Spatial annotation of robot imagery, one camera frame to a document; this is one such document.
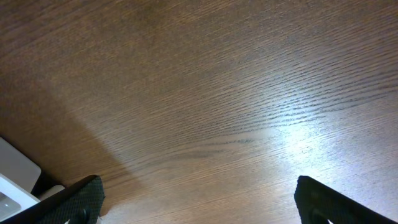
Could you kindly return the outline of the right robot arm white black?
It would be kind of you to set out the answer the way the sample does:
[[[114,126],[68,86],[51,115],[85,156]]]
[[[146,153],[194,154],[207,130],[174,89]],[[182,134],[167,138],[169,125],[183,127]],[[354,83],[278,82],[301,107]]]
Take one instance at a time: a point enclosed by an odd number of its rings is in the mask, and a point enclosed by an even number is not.
[[[100,176],[75,184],[53,185],[41,196],[32,194],[40,167],[1,140],[1,223],[98,224],[105,200]],[[294,193],[300,220],[306,224],[392,223],[309,176],[300,176]]]

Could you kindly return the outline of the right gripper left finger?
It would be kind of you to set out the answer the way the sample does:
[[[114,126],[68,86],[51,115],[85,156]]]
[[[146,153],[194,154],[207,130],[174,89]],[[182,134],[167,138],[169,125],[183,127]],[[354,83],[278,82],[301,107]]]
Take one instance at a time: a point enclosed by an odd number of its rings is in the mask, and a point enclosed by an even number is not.
[[[2,175],[1,224],[97,224],[104,199],[98,175],[89,175],[44,200]]]

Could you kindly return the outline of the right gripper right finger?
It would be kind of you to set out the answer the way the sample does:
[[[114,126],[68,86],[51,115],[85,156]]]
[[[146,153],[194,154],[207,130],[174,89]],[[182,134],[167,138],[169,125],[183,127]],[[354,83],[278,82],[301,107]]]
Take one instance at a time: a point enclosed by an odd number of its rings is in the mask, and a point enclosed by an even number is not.
[[[397,224],[309,176],[298,177],[294,199],[302,224]]]

